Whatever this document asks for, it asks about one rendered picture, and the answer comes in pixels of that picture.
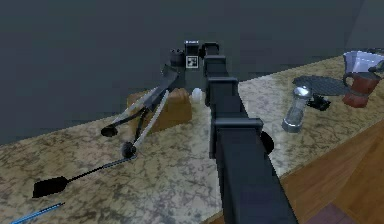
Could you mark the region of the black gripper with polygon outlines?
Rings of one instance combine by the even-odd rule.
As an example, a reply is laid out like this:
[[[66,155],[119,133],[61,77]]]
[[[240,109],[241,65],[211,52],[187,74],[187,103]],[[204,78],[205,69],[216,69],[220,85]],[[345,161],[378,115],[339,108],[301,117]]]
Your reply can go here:
[[[185,53],[183,50],[172,49],[169,52],[169,63],[163,66],[161,75],[162,79],[157,88],[151,89],[137,99],[124,112],[118,115],[111,124],[105,126],[100,131],[104,137],[113,137],[118,134],[117,126],[127,123],[141,114],[140,111],[132,114],[134,109],[144,105],[147,109],[153,111],[158,106],[153,117],[139,137],[133,143],[126,142],[123,144],[122,155],[126,159],[133,159],[136,156],[137,148],[144,141],[162,112],[169,92],[172,92],[175,88],[182,88],[185,84]]]

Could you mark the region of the white egg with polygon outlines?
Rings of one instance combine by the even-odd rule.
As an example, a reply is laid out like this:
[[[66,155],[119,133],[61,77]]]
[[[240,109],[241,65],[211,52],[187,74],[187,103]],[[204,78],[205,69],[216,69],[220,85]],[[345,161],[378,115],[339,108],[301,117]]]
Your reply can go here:
[[[203,100],[203,91],[200,88],[194,88],[191,93],[191,102],[200,104]]]

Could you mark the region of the black spatula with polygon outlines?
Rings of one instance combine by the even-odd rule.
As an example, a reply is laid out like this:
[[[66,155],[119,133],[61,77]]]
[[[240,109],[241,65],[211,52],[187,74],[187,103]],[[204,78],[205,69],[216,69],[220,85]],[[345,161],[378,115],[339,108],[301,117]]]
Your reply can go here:
[[[119,160],[104,164],[104,165],[99,166],[95,169],[92,169],[92,170],[87,171],[85,173],[82,173],[80,175],[74,176],[70,179],[68,179],[64,176],[59,176],[59,177],[55,177],[55,178],[50,178],[50,179],[38,181],[33,185],[32,197],[33,198],[41,198],[41,197],[45,197],[45,196],[48,196],[51,194],[56,194],[56,193],[62,192],[70,182],[73,182],[75,180],[83,178],[83,177],[85,177],[91,173],[97,172],[99,170],[107,169],[107,168],[110,168],[112,166],[133,160],[135,158],[136,158],[135,155],[131,155],[128,158],[123,158],[123,159],[119,159]]]

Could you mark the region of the blue pencil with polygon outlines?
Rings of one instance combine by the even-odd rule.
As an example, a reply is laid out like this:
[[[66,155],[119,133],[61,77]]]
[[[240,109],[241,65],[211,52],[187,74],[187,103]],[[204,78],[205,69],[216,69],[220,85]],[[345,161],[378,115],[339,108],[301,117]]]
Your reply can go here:
[[[57,203],[57,204],[54,204],[52,206],[49,206],[49,207],[46,207],[46,208],[43,208],[39,211],[36,211],[36,212],[32,212],[30,214],[27,214],[21,218],[18,218],[12,222],[10,222],[10,224],[21,224],[22,222],[25,222],[25,221],[28,221],[28,220],[31,220],[33,218],[36,218],[38,216],[41,216],[47,212],[50,212],[50,211],[53,211],[61,206],[63,206],[65,204],[65,202],[60,202],[60,203]]]

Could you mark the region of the glass salt shaker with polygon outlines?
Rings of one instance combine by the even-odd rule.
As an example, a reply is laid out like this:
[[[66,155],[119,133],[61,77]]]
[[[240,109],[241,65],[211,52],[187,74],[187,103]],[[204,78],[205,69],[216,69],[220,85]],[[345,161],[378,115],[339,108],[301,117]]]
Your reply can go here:
[[[312,98],[312,92],[307,86],[298,86],[292,94],[293,101],[282,121],[282,128],[288,133],[298,133],[302,128],[305,107]]]

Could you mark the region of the small black lump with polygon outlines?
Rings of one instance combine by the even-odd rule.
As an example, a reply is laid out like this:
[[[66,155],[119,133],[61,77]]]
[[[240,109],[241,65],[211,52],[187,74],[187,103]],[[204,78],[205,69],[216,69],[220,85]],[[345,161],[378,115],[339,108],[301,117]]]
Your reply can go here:
[[[329,108],[331,102],[325,97],[320,95],[314,95],[308,102],[307,105],[319,111],[325,111]]]

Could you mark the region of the black round pan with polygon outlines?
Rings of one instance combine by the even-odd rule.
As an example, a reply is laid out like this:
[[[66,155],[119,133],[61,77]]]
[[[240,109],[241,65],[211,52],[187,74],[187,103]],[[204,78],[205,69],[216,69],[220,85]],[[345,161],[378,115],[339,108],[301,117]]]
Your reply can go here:
[[[340,96],[348,92],[342,80],[316,75],[303,75],[292,81],[296,86],[306,86],[313,94],[321,96]]]

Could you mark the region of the red coffee pot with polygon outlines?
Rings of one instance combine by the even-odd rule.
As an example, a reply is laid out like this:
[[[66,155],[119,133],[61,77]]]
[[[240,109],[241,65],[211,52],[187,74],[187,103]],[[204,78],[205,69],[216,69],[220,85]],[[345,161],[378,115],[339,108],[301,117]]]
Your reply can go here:
[[[348,91],[342,99],[343,103],[354,108],[364,108],[381,80],[382,77],[375,72],[345,73],[343,84]]]

